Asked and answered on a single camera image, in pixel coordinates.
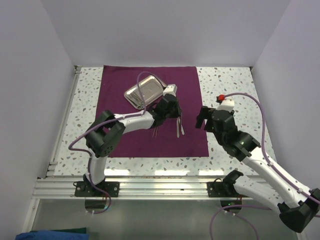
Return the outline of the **purple surgical cloth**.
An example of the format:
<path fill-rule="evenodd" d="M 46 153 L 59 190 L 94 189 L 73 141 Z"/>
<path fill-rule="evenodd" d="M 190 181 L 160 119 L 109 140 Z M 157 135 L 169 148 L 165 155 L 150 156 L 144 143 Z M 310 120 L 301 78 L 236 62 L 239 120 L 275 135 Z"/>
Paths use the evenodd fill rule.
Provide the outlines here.
<path fill-rule="evenodd" d="M 174 118 L 169 118 L 158 127 L 142 129 L 123 135 L 113 158 L 184 158 L 209 155 L 207 134 L 197 129 L 196 118 L 202 107 L 198 72 L 194 66 L 186 67 L 123 67 L 104 66 L 99 90 L 96 115 L 103 111 L 113 114 L 135 113 L 137 110 L 125 99 L 124 93 L 137 83 L 137 77 L 146 78 L 155 74 L 165 84 L 177 86 L 176 96 L 182 110 L 182 125 L 185 135 L 177 138 Z"/>

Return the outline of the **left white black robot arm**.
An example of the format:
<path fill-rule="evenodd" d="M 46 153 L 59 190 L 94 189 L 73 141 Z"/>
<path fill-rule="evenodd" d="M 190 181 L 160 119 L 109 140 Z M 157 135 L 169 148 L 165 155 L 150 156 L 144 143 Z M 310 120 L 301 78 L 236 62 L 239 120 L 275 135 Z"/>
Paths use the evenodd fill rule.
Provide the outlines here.
<path fill-rule="evenodd" d="M 124 134 L 155 129 L 166 119 L 178 119 L 181 113 L 178 98 L 170 93 L 162 96 L 157 103 L 151 104 L 146 111 L 127 114 L 103 111 L 89 127 L 90 133 L 85 136 L 86 146 L 94 154 L 83 176 L 87 192 L 95 197 L 103 193 L 105 181 L 103 168 L 107 157 L 116 149 Z"/>

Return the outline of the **thin pointed steel tweezers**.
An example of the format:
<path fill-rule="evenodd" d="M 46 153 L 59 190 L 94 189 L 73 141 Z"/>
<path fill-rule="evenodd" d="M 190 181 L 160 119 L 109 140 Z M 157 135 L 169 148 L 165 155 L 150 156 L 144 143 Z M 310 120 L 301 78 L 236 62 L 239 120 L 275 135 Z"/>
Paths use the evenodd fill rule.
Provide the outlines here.
<path fill-rule="evenodd" d="M 152 137 L 153 138 L 156 138 L 157 137 L 157 134 L 158 134 L 158 127 L 156 127 L 153 131 L 153 134 L 152 134 Z"/>

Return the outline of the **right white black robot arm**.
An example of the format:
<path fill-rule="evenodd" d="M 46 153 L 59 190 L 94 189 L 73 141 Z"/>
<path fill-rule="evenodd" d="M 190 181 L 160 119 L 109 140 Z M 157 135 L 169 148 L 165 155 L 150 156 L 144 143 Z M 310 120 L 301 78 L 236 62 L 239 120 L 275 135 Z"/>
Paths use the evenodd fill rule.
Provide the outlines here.
<path fill-rule="evenodd" d="M 249 133 L 238 130 L 234 111 L 202 106 L 195 127 L 213 133 L 218 144 L 231 157 L 253 169 L 268 186 L 261 185 L 238 170 L 222 180 L 227 196 L 237 193 L 269 207 L 292 231 L 301 233 L 320 210 L 320 190 L 302 184 L 263 152 Z"/>

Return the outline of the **steel instrument tray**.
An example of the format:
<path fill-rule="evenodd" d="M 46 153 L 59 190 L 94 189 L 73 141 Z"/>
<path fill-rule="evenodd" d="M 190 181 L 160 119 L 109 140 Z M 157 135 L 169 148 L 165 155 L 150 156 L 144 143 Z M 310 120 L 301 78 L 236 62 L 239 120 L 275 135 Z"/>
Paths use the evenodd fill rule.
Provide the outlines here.
<path fill-rule="evenodd" d="M 139 82 L 139 86 L 140 86 L 140 91 L 141 91 L 143 99 L 144 99 L 144 105 L 145 106 L 150 105 L 155 100 L 157 100 L 159 97 L 161 97 L 162 94 L 163 94 L 163 90 L 167 87 L 167 85 L 162 80 L 160 80 L 159 78 L 157 78 L 157 77 L 155 77 L 153 75 L 149 75 L 145 79 L 141 80 Z M 130 89 L 128 89 L 124 93 L 124 98 L 135 109 L 143 110 L 144 108 L 138 109 L 136 107 L 135 103 L 133 102 L 133 100 L 132 100 L 132 98 L 130 96 L 131 93 L 136 93 L 138 96 L 141 96 L 137 85 L 132 86 Z"/>

